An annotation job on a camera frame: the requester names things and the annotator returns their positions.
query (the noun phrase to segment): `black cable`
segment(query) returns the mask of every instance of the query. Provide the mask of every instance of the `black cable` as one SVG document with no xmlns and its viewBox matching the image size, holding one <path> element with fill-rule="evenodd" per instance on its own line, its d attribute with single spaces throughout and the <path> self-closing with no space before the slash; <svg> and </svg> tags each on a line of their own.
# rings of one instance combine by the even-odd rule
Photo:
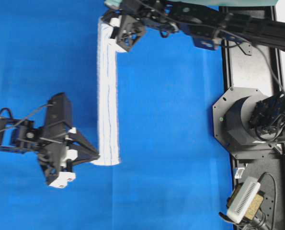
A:
<svg viewBox="0 0 285 230">
<path fill-rule="evenodd" d="M 154 12 L 156 12 L 156 13 L 158 13 L 159 15 L 163 16 L 164 18 L 166 18 L 166 19 L 168 19 L 168 20 L 170 20 L 170 21 L 173 21 L 173 22 L 175 22 L 175 23 L 187 24 L 187 25 L 193 25 L 193 26 L 203 26 L 203 27 L 208 27 L 208 28 L 216 29 L 216 30 L 218 30 L 218 31 L 222 31 L 222 32 L 224 32 L 224 33 L 226 33 L 226 34 L 228 34 L 228 35 L 231 35 L 231 36 L 233 36 L 233 37 L 235 37 L 235 38 L 238 38 L 239 40 L 241 40 L 241 41 L 243 41 L 243 42 L 249 43 L 251 46 L 255 47 L 255 48 L 261 53 L 261 55 L 264 57 L 264 59 L 265 59 L 265 61 L 266 61 L 266 63 L 267 63 L 267 66 L 268 66 L 268 68 L 269 68 L 269 71 L 270 71 L 270 73 L 271 73 L 272 78 L 273 78 L 274 81 L 279 85 L 279 87 L 281 88 L 282 92 L 284 93 L 284 97 L 285 97 L 285 88 L 284 88 L 284 86 L 280 83 L 280 81 L 278 80 L 278 78 L 276 77 L 274 71 L 273 71 L 272 68 L 271 68 L 270 63 L 268 62 L 268 59 L 267 59 L 265 53 L 264 53 L 259 47 L 257 47 L 255 44 L 253 44 L 252 42 L 248 41 L 247 39 L 245 39 L 245 38 L 243 38 L 243 37 L 241 37 L 241 36 L 239 36 L 239 35 L 237 35 L 237 34 L 234 34 L 234 33 L 232 33 L 232 32 L 229 32 L 229 31 L 224 30 L 224 29 L 219 28 L 219 27 L 210 26 L 210 25 L 206 25 L 206 24 L 202 24 L 202 23 L 200 23 L 200 24 L 198 24 L 198 23 L 186 23 L 186 22 L 181 22 L 181 21 L 175 20 L 175 19 L 173 19 L 173 18 L 170 18 L 170 17 L 167 16 L 166 14 L 160 12 L 160 11 L 157 10 L 156 8 L 154 8 L 154 7 L 152 7 L 152 6 L 149 6 L 149 5 L 145 4 L 145 3 L 143 3 L 141 0 L 135 0 L 135 1 L 138 2 L 138 3 L 140 3 L 141 5 L 143 5 L 143 6 L 145 6 L 145 7 L 147 7 L 147 8 L 149 8 L 149 9 L 153 10 Z"/>
<path fill-rule="evenodd" d="M 36 113 L 38 113 L 40 110 L 42 110 L 44 107 L 48 107 L 48 106 L 51 106 L 50 104 L 44 104 L 40 107 L 38 107 L 37 109 L 33 110 L 29 115 L 27 115 L 25 118 L 23 118 L 22 120 L 18 121 L 16 124 L 14 124 L 13 126 L 9 126 L 7 128 L 3 128 L 0 130 L 0 133 L 1 132 L 4 132 L 6 130 L 9 130 L 9 129 L 12 129 L 12 128 L 15 128 L 17 126 L 19 126 L 21 123 L 23 123 L 25 120 L 27 120 L 28 118 L 32 117 L 33 115 L 35 115 Z"/>
<path fill-rule="evenodd" d="M 264 172 L 260 178 L 258 179 L 258 182 L 261 183 L 262 180 L 264 179 L 264 177 L 268 175 L 272 178 L 273 180 L 273 184 L 274 184 L 274 208 L 273 208 L 273 218 L 272 218 L 272 226 L 271 226 L 271 230 L 274 230 L 274 226 L 275 226 L 275 213 L 276 213 L 276 204 L 277 204 L 277 184 L 276 184 L 276 180 L 274 178 L 274 176 L 269 173 L 269 172 Z"/>
<path fill-rule="evenodd" d="M 259 132 L 258 132 L 258 127 L 257 127 L 257 126 L 255 127 L 255 134 L 256 134 L 256 136 L 257 136 L 260 140 L 262 140 L 262 141 L 265 141 L 265 142 L 273 142 L 275 139 L 278 138 L 278 136 L 282 133 L 283 128 L 285 127 L 285 126 L 283 126 L 283 127 L 280 128 L 280 124 L 281 124 L 281 122 L 282 122 L 282 119 L 283 119 L 282 117 L 280 117 L 280 118 L 278 119 L 277 125 L 276 125 L 276 127 L 275 127 L 276 132 L 275 132 L 274 138 L 272 138 L 272 139 L 265 139 L 265 138 L 262 138 L 261 135 L 260 135 Z"/>
<path fill-rule="evenodd" d="M 2 108 L 2 109 L 0 110 L 0 115 L 1 115 L 4 111 L 7 111 L 7 112 L 8 112 L 8 115 L 9 115 L 9 118 L 10 118 L 10 119 L 13 119 L 11 110 L 10 110 L 9 108 Z"/>
<path fill-rule="evenodd" d="M 225 45 L 221 45 L 221 44 L 215 44 L 215 45 L 220 46 L 222 48 L 231 49 L 231 48 L 239 47 L 240 44 L 236 42 L 236 45 L 233 45 L 233 46 L 225 46 Z"/>
</svg>

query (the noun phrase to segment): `bolt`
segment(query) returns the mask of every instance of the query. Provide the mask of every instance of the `bolt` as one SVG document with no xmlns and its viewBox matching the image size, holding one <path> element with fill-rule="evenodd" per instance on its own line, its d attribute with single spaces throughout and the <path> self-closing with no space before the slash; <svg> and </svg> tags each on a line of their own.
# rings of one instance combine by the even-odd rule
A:
<svg viewBox="0 0 285 230">
<path fill-rule="evenodd" d="M 188 12 L 190 11 L 190 8 L 185 7 L 182 11 L 183 11 L 184 13 L 188 13 Z"/>
<path fill-rule="evenodd" d="M 35 137 L 35 135 L 34 135 L 32 132 L 28 132 L 28 133 L 26 134 L 26 137 L 29 138 L 29 139 L 32 139 L 32 138 Z"/>
</svg>

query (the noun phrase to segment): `screw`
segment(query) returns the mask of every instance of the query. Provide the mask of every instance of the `screw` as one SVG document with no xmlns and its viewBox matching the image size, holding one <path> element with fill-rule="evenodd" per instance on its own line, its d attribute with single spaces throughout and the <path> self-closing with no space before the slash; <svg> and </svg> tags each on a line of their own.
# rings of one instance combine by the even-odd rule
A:
<svg viewBox="0 0 285 230">
<path fill-rule="evenodd" d="M 26 134 L 26 137 L 29 138 L 29 139 L 32 139 L 35 137 L 35 135 L 32 133 L 32 132 L 29 132 Z"/>
</svg>

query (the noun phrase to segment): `mounting plate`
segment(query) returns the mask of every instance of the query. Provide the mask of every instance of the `mounting plate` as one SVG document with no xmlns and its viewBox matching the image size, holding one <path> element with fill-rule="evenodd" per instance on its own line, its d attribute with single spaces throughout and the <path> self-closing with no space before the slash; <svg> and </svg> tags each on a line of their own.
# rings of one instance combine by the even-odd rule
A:
<svg viewBox="0 0 285 230">
<path fill-rule="evenodd" d="M 261 204 L 261 210 L 266 215 L 267 223 L 271 224 L 273 218 L 274 199 L 271 196 L 264 195 L 263 202 Z"/>
<path fill-rule="evenodd" d="M 239 99 L 252 95 L 262 95 L 255 88 L 229 88 L 213 105 L 214 136 L 220 144 L 237 160 L 255 160 L 269 157 L 274 152 L 274 143 L 260 142 L 259 145 L 240 145 L 225 129 L 225 114 Z"/>
</svg>

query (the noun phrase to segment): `white device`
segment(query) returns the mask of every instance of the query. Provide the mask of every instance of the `white device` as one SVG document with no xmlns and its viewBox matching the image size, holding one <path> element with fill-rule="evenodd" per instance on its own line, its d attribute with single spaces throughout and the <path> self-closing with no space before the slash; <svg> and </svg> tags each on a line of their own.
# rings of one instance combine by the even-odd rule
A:
<svg viewBox="0 0 285 230">
<path fill-rule="evenodd" d="M 260 187 L 261 184 L 254 177 L 245 180 L 227 212 L 227 216 L 236 224 L 242 221 Z"/>
<path fill-rule="evenodd" d="M 76 128 L 73 127 L 68 132 L 76 133 Z M 78 157 L 77 150 L 69 149 L 69 147 L 66 147 L 64 155 L 60 159 L 60 166 L 66 167 L 67 160 L 74 161 L 77 157 Z M 74 172 L 59 172 L 58 178 L 56 178 L 56 180 L 53 181 L 49 186 L 54 188 L 65 188 L 67 187 L 68 182 L 72 182 L 75 179 L 76 179 L 76 174 Z"/>
</svg>

